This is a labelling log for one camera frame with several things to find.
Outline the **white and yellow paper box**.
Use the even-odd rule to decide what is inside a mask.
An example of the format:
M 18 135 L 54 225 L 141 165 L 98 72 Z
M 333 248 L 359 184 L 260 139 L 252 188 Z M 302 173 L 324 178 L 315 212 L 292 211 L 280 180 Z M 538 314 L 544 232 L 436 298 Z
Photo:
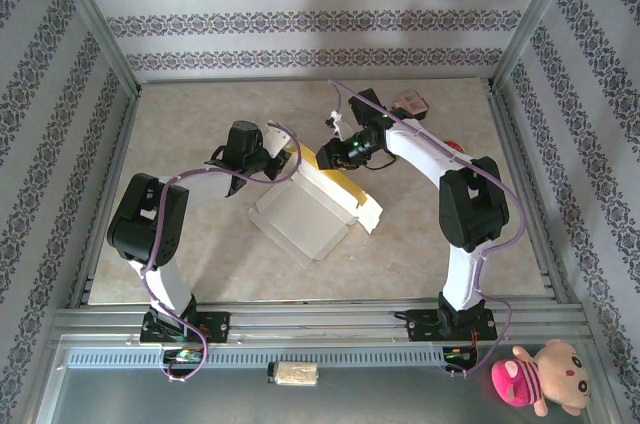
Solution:
M 382 206 L 337 170 L 318 168 L 315 154 L 301 147 L 293 177 L 271 187 L 249 209 L 249 219 L 299 265 L 320 261 L 358 224 L 371 233 Z

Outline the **pink toy sharpener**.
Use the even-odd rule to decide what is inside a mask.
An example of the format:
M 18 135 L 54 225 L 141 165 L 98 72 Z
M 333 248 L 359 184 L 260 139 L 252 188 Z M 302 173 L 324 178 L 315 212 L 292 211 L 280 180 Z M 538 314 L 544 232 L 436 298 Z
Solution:
M 400 93 L 392 102 L 391 108 L 403 109 L 412 118 L 423 120 L 429 112 L 429 104 L 415 90 Z

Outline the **grey sheet metal tray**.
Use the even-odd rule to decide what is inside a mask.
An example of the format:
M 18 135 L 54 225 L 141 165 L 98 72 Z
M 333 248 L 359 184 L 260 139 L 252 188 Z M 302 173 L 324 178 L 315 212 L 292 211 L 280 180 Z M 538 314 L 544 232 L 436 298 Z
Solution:
M 315 386 L 268 382 L 265 369 L 202 369 L 186 382 L 161 368 L 71 369 L 72 349 L 140 348 L 64 340 L 32 424 L 622 424 L 607 387 L 592 381 L 579 416 L 550 404 L 538 417 L 498 396 L 491 369 L 468 377 L 438 367 L 319 368 Z

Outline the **pink plush pig toy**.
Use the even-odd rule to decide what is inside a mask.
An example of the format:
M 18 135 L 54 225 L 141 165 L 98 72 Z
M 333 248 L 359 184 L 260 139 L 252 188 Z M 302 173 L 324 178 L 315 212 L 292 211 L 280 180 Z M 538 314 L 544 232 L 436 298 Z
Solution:
M 539 417 L 548 414 L 547 402 L 579 416 L 591 398 L 590 377 L 577 350 L 560 339 L 549 340 L 531 355 L 514 346 L 512 357 L 491 368 L 494 390 L 512 407 L 532 406 Z

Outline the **aluminium back rail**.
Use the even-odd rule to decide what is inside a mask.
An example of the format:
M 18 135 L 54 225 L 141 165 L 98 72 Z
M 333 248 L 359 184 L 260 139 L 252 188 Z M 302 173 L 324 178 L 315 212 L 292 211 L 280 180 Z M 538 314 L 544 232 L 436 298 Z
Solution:
M 222 83 L 260 83 L 260 82 L 328 82 L 328 81 L 418 81 L 418 80 L 451 80 L 451 79 L 484 79 L 490 80 L 484 76 L 477 75 L 434 75 L 434 76 L 347 76 L 338 78 L 335 76 L 315 75 L 315 76 L 265 76 L 265 77 L 236 77 L 236 78 L 175 78 L 175 79 L 145 79 L 140 80 L 140 86 L 150 85 L 173 85 L 173 84 L 222 84 Z

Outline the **left aluminium side rail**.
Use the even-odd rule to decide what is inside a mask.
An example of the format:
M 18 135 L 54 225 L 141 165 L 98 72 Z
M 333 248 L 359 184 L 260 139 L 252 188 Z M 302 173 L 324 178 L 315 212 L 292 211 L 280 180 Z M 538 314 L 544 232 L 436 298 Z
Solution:
M 139 105 L 141 93 L 132 97 L 121 116 L 120 125 L 114 146 L 110 154 L 108 167 L 102 181 L 101 191 L 91 220 L 91 227 L 87 235 L 84 247 L 80 254 L 79 266 L 74 275 L 72 286 L 65 307 L 67 309 L 78 308 L 82 305 L 86 293 L 86 285 L 90 277 L 95 273 L 99 262 L 106 229 L 109 224 L 110 212 L 115 200 L 119 178 L 124 166 L 127 148 L 134 126 L 135 116 Z

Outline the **aluminium side rail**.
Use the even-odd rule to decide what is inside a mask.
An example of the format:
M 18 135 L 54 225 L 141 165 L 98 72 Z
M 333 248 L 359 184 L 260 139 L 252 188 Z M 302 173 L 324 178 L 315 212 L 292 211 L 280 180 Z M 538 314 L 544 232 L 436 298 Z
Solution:
M 114 146 L 110 154 L 108 167 L 102 181 L 101 191 L 91 220 L 91 227 L 87 235 L 84 247 L 80 254 L 79 266 L 74 275 L 72 286 L 65 307 L 67 309 L 78 308 L 82 305 L 86 293 L 86 285 L 90 277 L 95 273 L 99 262 L 106 229 L 109 224 L 110 212 L 115 200 L 119 178 L 124 166 L 127 148 L 134 126 L 135 116 L 139 105 L 141 93 L 132 97 L 121 116 L 120 125 Z
M 561 262 L 546 227 L 547 213 L 540 200 L 537 180 L 531 172 L 528 154 L 519 137 L 518 127 L 512 122 L 508 106 L 499 94 L 489 88 L 486 97 L 516 193 L 524 207 L 529 241 L 543 282 L 557 303 L 574 303 L 575 299 L 564 282 Z

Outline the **right aluminium side rail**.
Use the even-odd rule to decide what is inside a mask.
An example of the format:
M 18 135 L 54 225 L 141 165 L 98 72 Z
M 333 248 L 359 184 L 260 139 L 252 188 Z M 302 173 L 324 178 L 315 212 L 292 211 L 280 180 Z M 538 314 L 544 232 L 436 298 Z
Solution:
M 557 303 L 574 303 L 575 299 L 564 282 L 561 262 L 546 227 L 547 213 L 540 200 L 537 180 L 531 172 L 528 154 L 519 137 L 518 127 L 512 122 L 508 106 L 499 94 L 489 88 L 486 97 L 516 193 L 524 207 L 529 241 L 543 282 Z

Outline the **aluminium mounting rail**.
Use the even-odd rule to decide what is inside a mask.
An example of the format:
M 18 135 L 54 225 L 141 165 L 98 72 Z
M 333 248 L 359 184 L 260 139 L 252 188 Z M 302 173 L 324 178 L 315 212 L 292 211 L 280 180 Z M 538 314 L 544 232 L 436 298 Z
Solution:
M 591 328 L 579 304 L 554 299 L 511 298 L 512 318 L 505 338 L 509 343 L 547 339 L 589 339 Z M 210 312 L 228 312 L 228 345 L 235 347 L 381 346 L 407 341 L 405 324 L 394 316 L 410 309 L 434 309 L 434 300 L 311 300 L 203 304 Z M 145 305 L 89 305 L 56 312 L 53 333 L 86 340 L 135 342 L 147 310 Z

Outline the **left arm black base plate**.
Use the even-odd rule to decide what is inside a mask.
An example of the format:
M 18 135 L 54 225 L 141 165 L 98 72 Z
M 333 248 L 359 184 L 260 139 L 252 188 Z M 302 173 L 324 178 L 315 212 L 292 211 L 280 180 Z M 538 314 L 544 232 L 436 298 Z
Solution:
M 189 320 L 205 336 L 208 343 L 226 343 L 230 327 L 228 312 L 196 312 Z M 185 328 L 175 319 L 158 313 L 151 308 L 144 316 L 140 329 L 140 342 L 143 344 L 182 344 L 198 343 L 200 337 L 190 328 Z

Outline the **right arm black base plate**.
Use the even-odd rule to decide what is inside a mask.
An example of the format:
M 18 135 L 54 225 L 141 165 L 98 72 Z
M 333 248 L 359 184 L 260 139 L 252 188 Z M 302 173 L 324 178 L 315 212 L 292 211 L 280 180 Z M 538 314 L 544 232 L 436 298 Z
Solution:
M 491 310 L 484 309 L 461 326 L 449 325 L 438 317 L 436 309 L 412 309 L 403 312 L 408 339 L 411 342 L 493 341 L 498 337 Z

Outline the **left aluminium frame post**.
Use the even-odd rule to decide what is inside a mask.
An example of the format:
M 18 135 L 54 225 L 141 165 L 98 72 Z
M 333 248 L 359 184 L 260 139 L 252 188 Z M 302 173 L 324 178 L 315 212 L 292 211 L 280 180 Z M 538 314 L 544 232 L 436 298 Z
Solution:
M 94 35 L 110 66 L 129 97 L 138 97 L 141 89 L 124 52 L 95 0 L 73 0 L 87 29 Z

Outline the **aluminium frame post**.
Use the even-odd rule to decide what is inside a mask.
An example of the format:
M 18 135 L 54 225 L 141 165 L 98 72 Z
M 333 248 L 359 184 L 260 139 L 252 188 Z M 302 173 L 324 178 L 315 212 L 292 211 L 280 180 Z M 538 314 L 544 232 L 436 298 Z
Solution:
M 73 0 L 87 29 L 94 35 L 110 66 L 129 97 L 138 97 L 141 89 L 124 52 L 95 0 Z
M 552 0 L 530 0 L 492 77 L 489 79 L 490 89 L 494 93 L 501 90 L 508 80 L 519 57 L 527 46 L 530 36 L 535 31 L 551 1 Z

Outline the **right aluminium frame post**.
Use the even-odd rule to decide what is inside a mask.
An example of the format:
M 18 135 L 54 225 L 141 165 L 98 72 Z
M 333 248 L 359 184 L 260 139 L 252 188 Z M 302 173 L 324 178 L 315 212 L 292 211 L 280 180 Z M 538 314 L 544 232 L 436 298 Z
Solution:
M 535 31 L 551 1 L 552 0 L 530 0 L 492 77 L 489 79 L 490 89 L 494 93 L 501 90 L 508 80 L 519 57 L 527 46 L 530 36 Z

